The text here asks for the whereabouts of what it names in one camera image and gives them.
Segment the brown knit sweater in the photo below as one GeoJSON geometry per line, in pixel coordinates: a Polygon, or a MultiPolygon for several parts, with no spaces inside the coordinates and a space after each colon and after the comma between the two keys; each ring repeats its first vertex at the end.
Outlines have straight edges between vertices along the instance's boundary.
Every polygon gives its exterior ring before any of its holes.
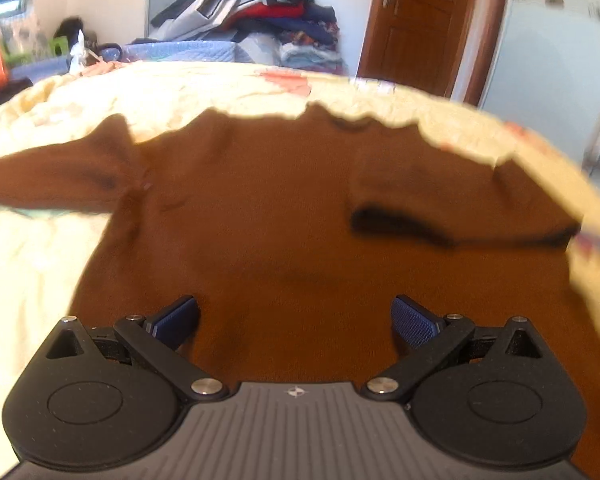
{"type": "Polygon", "coordinates": [[[400,294],[486,325],[528,316],[583,396],[574,459],[600,479],[600,336],[566,257],[580,222],[512,160],[315,104],[206,110],[142,143],[114,115],[0,158],[0,205],[109,214],[71,312],[106,325],[193,296],[189,359],[230,384],[365,382],[398,356],[400,294]]]}

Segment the pile of assorted clothes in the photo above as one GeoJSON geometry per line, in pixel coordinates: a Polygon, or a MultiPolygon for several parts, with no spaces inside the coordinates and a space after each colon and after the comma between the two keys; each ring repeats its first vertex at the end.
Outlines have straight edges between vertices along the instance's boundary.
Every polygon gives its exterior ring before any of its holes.
{"type": "Polygon", "coordinates": [[[255,63],[346,72],[336,12],[315,0],[175,0],[151,25],[151,41],[230,41],[255,63]]]}

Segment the yellow floral bed quilt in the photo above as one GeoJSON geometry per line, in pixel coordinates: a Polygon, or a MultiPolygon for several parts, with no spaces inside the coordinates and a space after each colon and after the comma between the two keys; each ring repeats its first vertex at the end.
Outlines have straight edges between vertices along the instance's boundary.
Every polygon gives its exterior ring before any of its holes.
{"type": "MultiPolygon", "coordinates": [[[[600,190],[539,134],[396,84],[273,66],[137,62],[46,78],[0,107],[0,156],[79,139],[112,114],[124,116],[142,142],[209,107],[294,117],[313,102],[347,118],[370,113],[389,126],[418,122],[430,143],[480,162],[513,157],[582,219],[585,231],[600,235],[600,190]]],[[[17,461],[2,427],[3,403],[67,312],[106,223],[103,214],[0,207],[0,477],[17,461]]]]}

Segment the blue quilted blanket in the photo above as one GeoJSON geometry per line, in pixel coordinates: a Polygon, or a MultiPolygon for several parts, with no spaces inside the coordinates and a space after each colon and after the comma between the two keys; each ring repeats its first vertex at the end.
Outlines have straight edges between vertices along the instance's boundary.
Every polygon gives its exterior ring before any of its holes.
{"type": "MultiPolygon", "coordinates": [[[[102,48],[97,55],[105,62],[132,63],[137,61],[187,61],[252,63],[251,56],[239,45],[230,41],[181,41],[126,44],[102,48]]],[[[47,77],[68,73],[70,56],[24,64],[9,70],[10,80],[29,79],[37,82],[47,77]]]]}

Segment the green plastic stool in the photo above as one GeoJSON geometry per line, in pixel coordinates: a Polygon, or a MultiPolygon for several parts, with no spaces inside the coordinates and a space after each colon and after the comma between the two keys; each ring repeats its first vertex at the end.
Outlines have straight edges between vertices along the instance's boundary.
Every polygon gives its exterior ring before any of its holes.
{"type": "Polygon", "coordinates": [[[68,38],[65,36],[51,39],[48,42],[48,46],[50,47],[50,55],[53,58],[61,58],[62,56],[67,56],[70,53],[68,38]]]}

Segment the brown wooden door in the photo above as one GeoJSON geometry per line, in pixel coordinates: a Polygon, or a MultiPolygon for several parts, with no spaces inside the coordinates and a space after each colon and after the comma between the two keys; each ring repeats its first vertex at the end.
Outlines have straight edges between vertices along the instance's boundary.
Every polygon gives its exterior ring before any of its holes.
{"type": "Polygon", "coordinates": [[[358,76],[476,106],[506,0],[372,0],[358,76]]]}

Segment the black bag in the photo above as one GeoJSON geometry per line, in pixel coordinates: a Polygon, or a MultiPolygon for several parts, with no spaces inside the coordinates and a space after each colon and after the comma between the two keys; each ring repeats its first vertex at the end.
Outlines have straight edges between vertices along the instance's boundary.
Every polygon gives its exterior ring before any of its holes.
{"type": "Polygon", "coordinates": [[[55,38],[66,38],[69,48],[85,38],[84,21],[78,16],[69,16],[61,21],[54,33],[55,38]]]}

